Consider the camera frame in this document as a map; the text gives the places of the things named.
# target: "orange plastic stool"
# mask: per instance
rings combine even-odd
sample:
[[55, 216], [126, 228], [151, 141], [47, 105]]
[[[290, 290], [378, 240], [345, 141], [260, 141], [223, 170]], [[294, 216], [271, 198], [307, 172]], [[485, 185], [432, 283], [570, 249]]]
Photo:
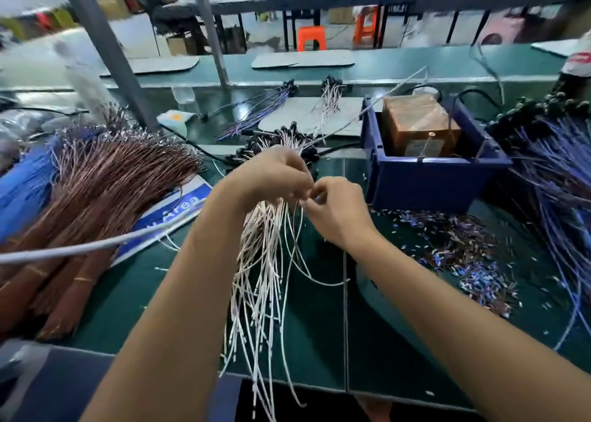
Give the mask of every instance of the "orange plastic stool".
[[322, 25], [302, 26], [297, 32], [297, 51], [306, 51], [307, 41], [318, 41], [321, 50], [326, 50], [326, 34]]
[[[360, 15], [357, 16], [357, 20], [355, 21], [355, 33], [353, 33], [353, 43], [360, 44], [361, 39], [372, 37], [375, 33], [378, 25], [378, 7], [374, 7], [372, 10], [367, 10], [362, 12]], [[369, 13], [373, 13], [373, 21], [371, 26], [364, 26], [365, 23], [365, 16]]]

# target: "hand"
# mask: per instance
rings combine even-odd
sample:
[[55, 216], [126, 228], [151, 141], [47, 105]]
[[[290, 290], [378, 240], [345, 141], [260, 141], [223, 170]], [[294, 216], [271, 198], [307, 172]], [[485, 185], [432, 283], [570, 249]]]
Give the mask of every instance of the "hand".
[[346, 178], [318, 180], [300, 205], [320, 235], [345, 251], [368, 233], [377, 233], [361, 187]]
[[306, 199], [314, 179], [304, 159], [292, 149], [275, 145], [248, 160], [224, 180], [240, 199], [242, 209], [251, 211], [258, 202], [278, 198], [295, 204]]

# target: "gray pole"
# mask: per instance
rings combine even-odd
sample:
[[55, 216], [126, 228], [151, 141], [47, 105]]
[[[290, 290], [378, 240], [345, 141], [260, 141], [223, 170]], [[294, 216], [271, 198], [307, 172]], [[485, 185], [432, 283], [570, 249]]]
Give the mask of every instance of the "gray pole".
[[96, 0], [69, 1], [135, 118], [148, 131], [156, 131], [158, 121], [152, 114], [144, 93], [98, 2]]
[[213, 60], [215, 61], [216, 68], [218, 69], [220, 83], [222, 87], [226, 87], [228, 83], [226, 65], [223, 61], [222, 47], [220, 46], [220, 40], [218, 39], [218, 31], [216, 30], [216, 25], [213, 22], [211, 4], [209, 3], [209, 0], [197, 0], [197, 6], [199, 7], [201, 18], [205, 23], [205, 30], [207, 30], [207, 41], [209, 42], [211, 54], [213, 55]]

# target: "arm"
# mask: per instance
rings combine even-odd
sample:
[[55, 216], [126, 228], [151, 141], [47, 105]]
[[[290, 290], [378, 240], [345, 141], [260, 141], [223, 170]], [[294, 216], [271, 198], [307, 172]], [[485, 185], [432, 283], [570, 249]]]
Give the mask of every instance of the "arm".
[[304, 161], [277, 147], [213, 188], [82, 422], [205, 420], [245, 216], [259, 201], [312, 187]]
[[317, 196], [324, 203], [301, 203], [316, 229], [353, 256], [485, 418], [589, 419], [591, 376], [391, 245], [361, 187], [322, 178]]

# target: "forearm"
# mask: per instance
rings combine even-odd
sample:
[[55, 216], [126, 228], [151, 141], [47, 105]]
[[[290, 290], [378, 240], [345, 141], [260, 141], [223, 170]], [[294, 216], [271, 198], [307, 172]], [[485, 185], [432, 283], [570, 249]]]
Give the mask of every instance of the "forearm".
[[591, 378], [372, 232], [351, 255], [488, 420], [583, 420]]
[[207, 198], [83, 422], [204, 420], [245, 218], [228, 188]]

